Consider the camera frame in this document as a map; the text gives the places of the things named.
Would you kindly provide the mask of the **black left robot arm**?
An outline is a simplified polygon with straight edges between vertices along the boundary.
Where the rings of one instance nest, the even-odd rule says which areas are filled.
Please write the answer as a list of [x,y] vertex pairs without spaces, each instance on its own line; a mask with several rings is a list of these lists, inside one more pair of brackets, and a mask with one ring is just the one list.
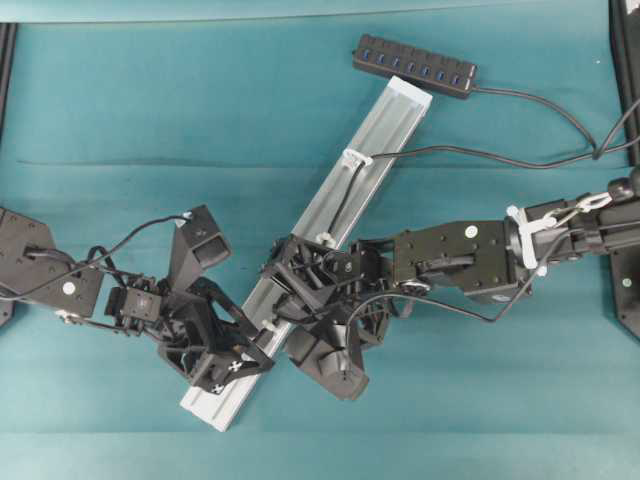
[[81,260],[56,248],[49,227],[17,212],[1,212],[1,320],[16,303],[55,311],[66,323],[89,325],[103,278],[116,285],[105,307],[112,317],[101,329],[147,335],[162,359],[188,383],[220,394],[231,382],[270,370],[273,360],[255,327],[205,270],[227,259],[230,246],[209,209],[197,206],[172,216],[175,230],[169,271],[162,280],[118,269],[114,252],[100,245]]

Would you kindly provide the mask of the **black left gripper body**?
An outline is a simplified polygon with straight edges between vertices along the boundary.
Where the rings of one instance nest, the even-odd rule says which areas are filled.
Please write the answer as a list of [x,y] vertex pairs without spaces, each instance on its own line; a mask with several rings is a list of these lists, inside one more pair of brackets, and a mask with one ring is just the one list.
[[114,326],[123,333],[153,337],[160,357],[188,380],[200,354],[225,353],[219,345],[218,322],[232,323],[233,318],[219,304],[211,304],[211,294],[228,297],[204,277],[182,291],[171,290],[165,281],[154,290],[135,284],[114,287],[105,314],[114,318]]

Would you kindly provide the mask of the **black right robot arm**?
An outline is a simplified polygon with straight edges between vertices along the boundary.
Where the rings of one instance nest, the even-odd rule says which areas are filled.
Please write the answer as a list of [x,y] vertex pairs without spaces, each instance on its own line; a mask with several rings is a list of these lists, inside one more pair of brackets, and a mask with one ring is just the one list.
[[275,316],[339,350],[352,334],[379,344],[392,317],[405,317],[436,286],[509,309],[554,264],[587,254],[611,261],[616,315],[639,331],[639,174],[605,191],[528,208],[505,218],[455,221],[360,240],[341,251],[296,235],[273,247],[262,275],[282,289]]

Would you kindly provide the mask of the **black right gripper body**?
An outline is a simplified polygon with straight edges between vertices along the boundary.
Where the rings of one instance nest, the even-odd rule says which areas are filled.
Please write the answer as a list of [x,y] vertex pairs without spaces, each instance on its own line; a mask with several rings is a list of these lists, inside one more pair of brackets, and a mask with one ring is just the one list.
[[275,242],[261,276],[284,293],[272,307],[279,320],[315,333],[342,348],[344,335],[335,328],[366,297],[391,287],[392,250],[389,238],[358,240],[346,251],[314,243],[296,235]]

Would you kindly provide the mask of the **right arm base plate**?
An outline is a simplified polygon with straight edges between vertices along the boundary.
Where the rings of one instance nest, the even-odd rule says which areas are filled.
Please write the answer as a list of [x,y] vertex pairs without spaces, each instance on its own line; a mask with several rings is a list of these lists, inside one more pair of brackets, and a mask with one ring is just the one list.
[[615,318],[639,341],[639,247],[626,247],[605,256]]

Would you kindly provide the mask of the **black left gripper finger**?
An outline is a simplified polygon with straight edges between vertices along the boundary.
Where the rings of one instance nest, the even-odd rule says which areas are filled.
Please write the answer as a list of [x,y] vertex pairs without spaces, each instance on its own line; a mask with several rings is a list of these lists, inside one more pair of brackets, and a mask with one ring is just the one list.
[[257,351],[227,352],[222,354],[202,353],[189,371],[189,383],[214,395],[221,394],[225,387],[241,378],[258,375],[265,371],[265,354]]
[[219,304],[232,318],[233,322],[220,320],[219,345],[225,353],[231,353],[228,369],[231,373],[264,373],[275,364],[265,353],[264,347],[272,340],[274,332],[269,328],[257,329],[244,312],[228,297],[211,294],[211,304]]

